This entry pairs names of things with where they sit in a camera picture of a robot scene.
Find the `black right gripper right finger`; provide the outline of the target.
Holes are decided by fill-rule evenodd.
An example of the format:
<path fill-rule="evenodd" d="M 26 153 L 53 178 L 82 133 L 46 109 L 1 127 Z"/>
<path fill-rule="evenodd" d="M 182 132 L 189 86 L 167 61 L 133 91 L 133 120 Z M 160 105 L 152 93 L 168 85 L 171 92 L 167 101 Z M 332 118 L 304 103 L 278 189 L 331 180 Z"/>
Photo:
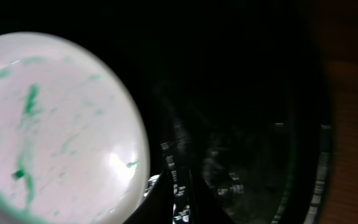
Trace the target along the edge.
<path fill-rule="evenodd" d="M 234 224 L 204 179 L 192 170 L 189 170 L 189 203 L 192 224 Z"/>

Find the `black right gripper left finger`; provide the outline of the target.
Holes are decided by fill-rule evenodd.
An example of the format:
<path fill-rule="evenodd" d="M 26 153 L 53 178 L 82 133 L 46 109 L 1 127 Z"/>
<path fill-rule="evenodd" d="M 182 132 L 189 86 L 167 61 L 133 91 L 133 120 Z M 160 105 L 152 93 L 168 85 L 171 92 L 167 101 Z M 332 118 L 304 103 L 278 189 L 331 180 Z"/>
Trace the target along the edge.
<path fill-rule="evenodd" d="M 165 169 L 145 200 L 123 224 L 172 224 L 173 201 L 173 177 Z"/>

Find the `white plate with green stains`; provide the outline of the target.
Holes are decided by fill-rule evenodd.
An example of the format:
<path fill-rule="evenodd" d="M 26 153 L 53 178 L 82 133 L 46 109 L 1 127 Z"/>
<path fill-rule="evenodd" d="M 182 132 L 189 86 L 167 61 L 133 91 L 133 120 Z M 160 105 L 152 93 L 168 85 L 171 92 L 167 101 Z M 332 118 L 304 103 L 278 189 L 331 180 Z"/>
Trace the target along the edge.
<path fill-rule="evenodd" d="M 0 35 L 0 223 L 123 223 L 149 169 L 139 110 L 102 60 L 54 35 Z"/>

